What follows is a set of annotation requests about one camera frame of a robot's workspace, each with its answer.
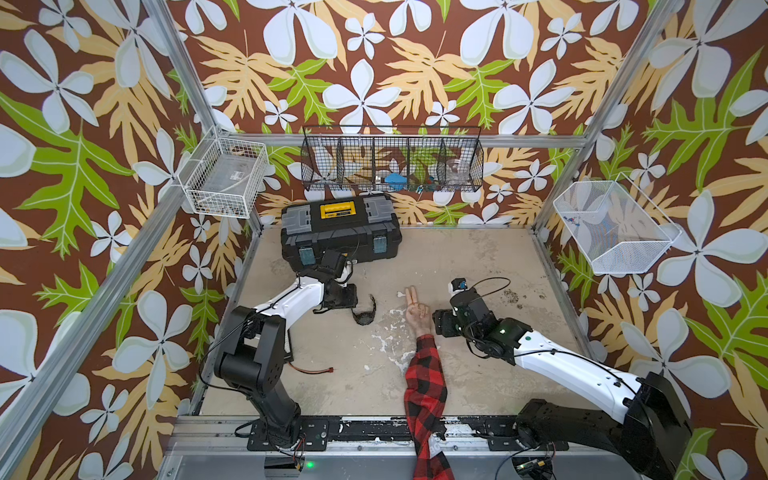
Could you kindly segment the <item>black wrist watch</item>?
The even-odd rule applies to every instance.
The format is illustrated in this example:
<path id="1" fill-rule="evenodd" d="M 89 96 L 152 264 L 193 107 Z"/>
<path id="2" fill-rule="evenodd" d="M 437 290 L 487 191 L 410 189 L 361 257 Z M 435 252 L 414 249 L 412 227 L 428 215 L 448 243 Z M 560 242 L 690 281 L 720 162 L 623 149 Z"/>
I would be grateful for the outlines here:
<path id="1" fill-rule="evenodd" d="M 376 317 L 376 311 L 377 311 L 377 301 L 374 295 L 369 295 L 371 306 L 368 310 L 355 310 L 354 308 L 351 309 L 351 314 L 353 317 L 353 320 L 355 323 L 359 326 L 368 326 L 370 325 Z"/>

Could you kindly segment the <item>red plaid sleeved forearm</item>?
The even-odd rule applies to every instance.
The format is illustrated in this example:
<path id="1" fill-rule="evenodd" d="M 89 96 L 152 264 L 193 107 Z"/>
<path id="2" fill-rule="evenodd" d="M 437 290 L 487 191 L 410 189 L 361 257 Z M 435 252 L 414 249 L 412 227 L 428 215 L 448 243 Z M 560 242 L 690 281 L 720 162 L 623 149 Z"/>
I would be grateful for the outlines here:
<path id="1" fill-rule="evenodd" d="M 413 478 L 454 479 L 442 451 L 432 450 L 430 439 L 439 426 L 448 396 L 439 352 L 432 334 L 421 334 L 405 373 L 405 416 L 414 443 L 416 465 Z"/>

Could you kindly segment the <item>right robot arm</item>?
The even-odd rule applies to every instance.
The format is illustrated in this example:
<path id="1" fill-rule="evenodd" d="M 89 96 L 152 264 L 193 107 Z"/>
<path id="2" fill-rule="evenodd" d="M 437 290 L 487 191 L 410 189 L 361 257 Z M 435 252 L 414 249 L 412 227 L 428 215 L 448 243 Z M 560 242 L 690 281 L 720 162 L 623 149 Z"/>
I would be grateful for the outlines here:
<path id="1" fill-rule="evenodd" d="M 432 314 L 438 335 L 461 337 L 484 359 L 547 377 L 591 403 L 563 407 L 530 400 L 516 415 L 513 437 L 526 447 L 575 443 L 616 454 L 649 479 L 672 479 L 693 429 L 671 382 L 637 376 L 577 354 L 530 325 L 497 317 L 475 288 L 454 292 Z"/>

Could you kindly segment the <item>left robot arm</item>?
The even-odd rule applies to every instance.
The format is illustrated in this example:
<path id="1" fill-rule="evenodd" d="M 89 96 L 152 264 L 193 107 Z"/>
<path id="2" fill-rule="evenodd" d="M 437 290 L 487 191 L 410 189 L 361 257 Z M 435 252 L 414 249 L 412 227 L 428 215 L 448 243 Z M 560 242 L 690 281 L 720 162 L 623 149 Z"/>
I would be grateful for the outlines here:
<path id="1" fill-rule="evenodd" d="M 254 308 L 235 308 L 228 329 L 213 347 L 214 375 L 255 407 L 256 426 L 273 447 L 292 447 L 300 438 L 300 406 L 281 382 L 288 330 L 310 311 L 356 306 L 351 273 L 344 253 L 326 251 L 318 264 L 299 272 L 274 298 Z"/>

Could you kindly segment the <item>mannequin hand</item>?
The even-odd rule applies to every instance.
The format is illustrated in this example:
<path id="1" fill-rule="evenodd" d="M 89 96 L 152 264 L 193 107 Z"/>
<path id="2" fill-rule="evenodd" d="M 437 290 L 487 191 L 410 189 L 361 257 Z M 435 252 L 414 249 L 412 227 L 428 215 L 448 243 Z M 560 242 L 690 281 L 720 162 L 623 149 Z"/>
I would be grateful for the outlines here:
<path id="1" fill-rule="evenodd" d="M 405 289 L 405 297 L 407 303 L 405 318 L 415 337 L 433 335 L 434 324 L 431 309 L 426 304 L 420 302 L 416 288 L 408 286 Z"/>

